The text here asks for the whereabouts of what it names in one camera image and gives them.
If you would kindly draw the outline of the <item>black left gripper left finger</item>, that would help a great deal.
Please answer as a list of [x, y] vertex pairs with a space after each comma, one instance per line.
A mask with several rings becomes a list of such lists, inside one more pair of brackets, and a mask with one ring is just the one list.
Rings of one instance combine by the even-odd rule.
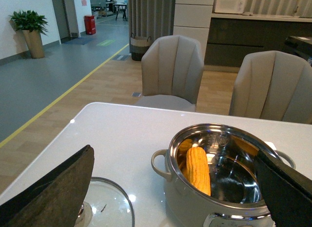
[[2, 227], [73, 227], [94, 167], [86, 145], [23, 192], [0, 206]]

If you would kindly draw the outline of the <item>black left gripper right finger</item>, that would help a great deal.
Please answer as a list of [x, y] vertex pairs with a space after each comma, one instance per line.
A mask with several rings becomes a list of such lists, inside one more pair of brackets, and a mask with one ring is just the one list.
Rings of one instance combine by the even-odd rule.
[[264, 150], [254, 159], [261, 194], [277, 227], [312, 225], [312, 181]]

